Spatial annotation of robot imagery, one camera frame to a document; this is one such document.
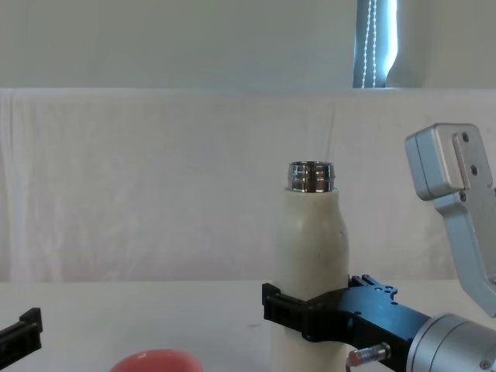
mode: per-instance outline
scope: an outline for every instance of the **threaded bottle mouth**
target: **threaded bottle mouth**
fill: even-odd
[[[334,190],[334,164],[325,161],[295,161],[288,168],[288,190],[330,192]]]

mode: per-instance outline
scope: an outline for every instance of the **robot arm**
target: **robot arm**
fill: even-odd
[[[496,194],[481,133],[435,124],[406,139],[417,195],[443,216],[462,288],[496,316]]]
[[[436,124],[406,139],[415,190],[443,216],[462,288],[496,316],[496,194],[476,126]],[[271,284],[263,316],[309,342],[356,347],[350,367],[379,361],[395,372],[496,372],[496,332],[454,314],[428,317],[394,301],[396,288],[368,275],[309,301]]]

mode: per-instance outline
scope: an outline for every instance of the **red object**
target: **red object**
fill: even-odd
[[[180,350],[147,350],[118,362],[110,372],[202,372],[202,364]]]

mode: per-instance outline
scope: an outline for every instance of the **black clamp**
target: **black clamp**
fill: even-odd
[[[41,310],[31,308],[19,321],[0,330],[0,370],[41,348]]]
[[[398,304],[397,293],[397,288],[369,275],[353,276],[348,288],[308,301],[289,297],[266,283],[262,285],[263,318],[301,332],[313,343],[335,341],[357,349],[386,343],[391,352],[381,363],[405,372],[410,345],[429,317]]]

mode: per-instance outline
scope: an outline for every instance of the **table surface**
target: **table surface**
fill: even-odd
[[[435,315],[455,312],[496,329],[457,281],[392,281],[397,301]],[[109,371],[142,350],[187,350],[205,372],[268,372],[270,324],[258,281],[0,284],[0,326],[31,307],[43,313],[43,348],[8,372]],[[356,370],[382,372],[378,363]]]

